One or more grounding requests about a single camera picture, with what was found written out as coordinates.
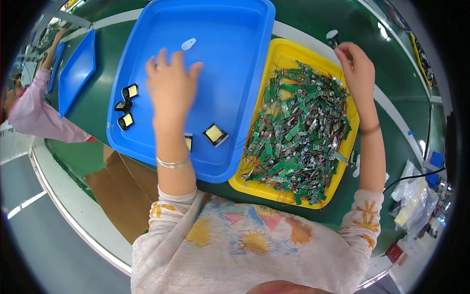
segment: white plastic clip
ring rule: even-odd
[[[196,43],[196,39],[194,39],[194,38],[189,39],[186,42],[184,42],[183,45],[181,45],[181,49],[183,49],[185,51],[190,50],[191,47],[194,45],[194,43]]]

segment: silver bracelet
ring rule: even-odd
[[[157,157],[157,161],[163,167],[175,169],[175,168],[183,167],[189,161],[189,156],[186,157],[186,159],[177,161],[177,162],[164,162],[158,157]]]

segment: green workbench surface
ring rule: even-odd
[[[353,41],[361,46],[374,62],[376,84],[400,111],[410,129],[414,132],[415,138],[418,141],[426,141],[429,102],[417,76],[419,73],[415,71],[408,56],[395,40],[384,40],[377,27],[377,20],[368,10],[362,5],[348,0],[292,0],[287,2],[273,0],[272,2],[276,6],[276,20],[280,22],[293,26],[321,41],[326,41],[324,36],[329,30],[338,29],[340,31],[340,41]],[[135,4],[135,1],[116,0],[113,1],[113,3],[116,3],[113,7],[117,10],[110,12],[107,10],[109,3],[111,1],[108,0],[88,0],[74,13],[93,12],[93,17],[90,20],[95,21],[98,17],[106,17],[126,10],[136,9],[140,6],[143,7],[141,3],[139,5]],[[105,144],[108,144],[106,118],[111,88],[121,53],[134,23],[135,21],[128,21],[95,30],[96,71],[81,89],[69,112],[65,115],[77,126]],[[47,95],[51,105],[56,109],[58,108],[58,77],[83,37],[84,35],[66,42],[70,47],[66,47],[63,51],[62,59],[64,62],[58,69],[59,72],[56,75],[52,93]],[[398,127],[380,106],[376,106],[384,135],[387,172],[390,175],[388,183],[392,183],[399,178],[408,158],[413,160],[415,165],[418,165],[418,163],[411,147]],[[98,169],[100,166],[96,162],[90,163],[90,158],[96,158],[93,161],[98,160],[97,158],[102,155],[101,145],[97,145],[93,151],[84,152],[80,152],[80,148],[75,147],[73,147],[74,151],[72,152],[72,147],[67,147],[67,145],[54,140],[49,140],[48,145],[50,150],[57,153],[61,160],[67,161],[68,168],[76,169],[75,174],[83,176],[93,171],[90,170],[90,167]],[[354,148],[359,149],[359,135]],[[323,223],[332,229],[337,229],[344,214],[351,209],[353,195],[358,188],[358,178],[353,178],[352,172],[352,168],[346,169],[335,196],[322,210],[311,210],[291,205],[283,207],[278,202],[237,192],[230,187],[228,182],[211,184],[198,181],[198,188],[236,202],[267,205]],[[385,194],[383,209],[380,213],[382,233],[379,236],[374,255],[383,253],[390,243],[403,235],[402,231],[395,231],[393,218],[388,215],[388,210],[393,204],[392,199],[389,197],[390,192],[388,191]]]

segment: sleeve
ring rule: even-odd
[[[15,121],[23,119],[32,121],[42,113],[42,99],[45,90],[49,86],[50,78],[51,72],[49,70],[42,68],[37,71],[31,85],[13,107],[10,116],[14,117]]]
[[[380,234],[380,209],[383,201],[382,193],[358,190],[354,195],[351,211],[343,217],[338,231],[353,250],[368,259]]]
[[[185,196],[163,193],[158,187],[158,201],[150,209],[149,232],[133,244],[133,275],[151,261],[153,267],[167,264],[192,228],[202,208],[204,193],[194,190]]]

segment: hand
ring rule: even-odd
[[[196,95],[197,77],[203,67],[197,62],[186,73],[183,64],[183,51],[172,55],[172,64],[166,63],[166,49],[158,53],[157,64],[152,57],[147,61],[145,70],[149,75],[147,89],[152,100],[156,125],[171,124],[184,127],[186,116]]]
[[[375,68],[372,61],[354,43],[339,44],[335,53],[341,61],[346,84],[354,99],[358,112],[364,112],[374,106]]]
[[[68,29],[61,29],[55,34],[54,37],[54,43],[59,44],[60,40],[62,39],[62,36],[68,31]]]

